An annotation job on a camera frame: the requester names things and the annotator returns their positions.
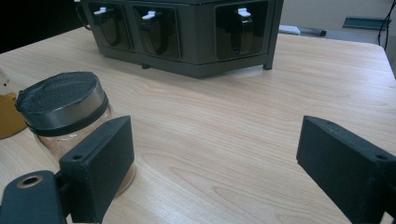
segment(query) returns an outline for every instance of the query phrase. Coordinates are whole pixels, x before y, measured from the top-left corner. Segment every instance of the black storage organizer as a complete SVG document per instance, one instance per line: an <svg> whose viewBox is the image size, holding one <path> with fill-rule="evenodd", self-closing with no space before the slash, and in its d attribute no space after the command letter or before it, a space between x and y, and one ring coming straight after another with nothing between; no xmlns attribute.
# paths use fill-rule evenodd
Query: black storage organizer
<svg viewBox="0 0 396 224"><path fill-rule="evenodd" d="M283 0L81 0L107 57L189 77L271 69Z"/></svg>

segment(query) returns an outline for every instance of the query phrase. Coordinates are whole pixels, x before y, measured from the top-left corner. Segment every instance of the wooden table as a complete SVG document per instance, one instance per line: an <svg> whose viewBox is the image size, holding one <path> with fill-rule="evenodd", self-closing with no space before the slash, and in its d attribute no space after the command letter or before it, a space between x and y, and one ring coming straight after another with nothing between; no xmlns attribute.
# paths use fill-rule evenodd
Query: wooden table
<svg viewBox="0 0 396 224"><path fill-rule="evenodd" d="M297 164L303 115L396 154L396 83L375 45L279 35L273 70L194 79L108 59L77 29L1 54L0 67L25 87L94 72L132 117L136 176L104 223L348 223ZM57 171L29 130L0 141L0 196L37 170Z"/></svg>

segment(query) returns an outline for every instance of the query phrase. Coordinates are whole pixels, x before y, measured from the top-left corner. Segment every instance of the black lid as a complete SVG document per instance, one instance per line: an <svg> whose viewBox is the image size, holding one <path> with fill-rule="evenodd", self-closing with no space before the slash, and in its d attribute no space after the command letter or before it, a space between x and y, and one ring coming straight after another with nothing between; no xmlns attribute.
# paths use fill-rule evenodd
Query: black lid
<svg viewBox="0 0 396 224"><path fill-rule="evenodd" d="M33 133L58 136L99 119L108 100L94 73L72 72L49 77L21 91L15 106Z"/></svg>

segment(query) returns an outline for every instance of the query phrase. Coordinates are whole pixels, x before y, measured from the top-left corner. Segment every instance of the compartment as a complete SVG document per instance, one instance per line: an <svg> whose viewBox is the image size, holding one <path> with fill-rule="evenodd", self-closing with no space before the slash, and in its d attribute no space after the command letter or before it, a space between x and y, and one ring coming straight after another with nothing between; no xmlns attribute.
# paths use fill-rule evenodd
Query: compartment
<svg viewBox="0 0 396 224"><path fill-rule="evenodd" d="M267 11L266 1L217 6L217 57L223 60L258 54L263 48Z"/></svg>
<svg viewBox="0 0 396 224"><path fill-rule="evenodd" d="M118 4L89 3L93 35L98 46L129 50L132 45L122 7Z"/></svg>
<svg viewBox="0 0 396 224"><path fill-rule="evenodd" d="M169 7L134 7L135 22L145 53L161 58L180 56L177 17Z"/></svg>

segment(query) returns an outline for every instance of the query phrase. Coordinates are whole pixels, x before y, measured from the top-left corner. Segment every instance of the glass jar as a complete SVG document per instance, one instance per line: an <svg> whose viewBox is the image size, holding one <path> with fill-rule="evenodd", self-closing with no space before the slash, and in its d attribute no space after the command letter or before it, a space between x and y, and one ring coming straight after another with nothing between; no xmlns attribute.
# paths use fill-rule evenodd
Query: glass jar
<svg viewBox="0 0 396 224"><path fill-rule="evenodd" d="M112 108L99 78L91 72L61 73L21 91L15 106L37 143L59 167L59 159L104 122ZM116 197L134 178L134 163Z"/></svg>

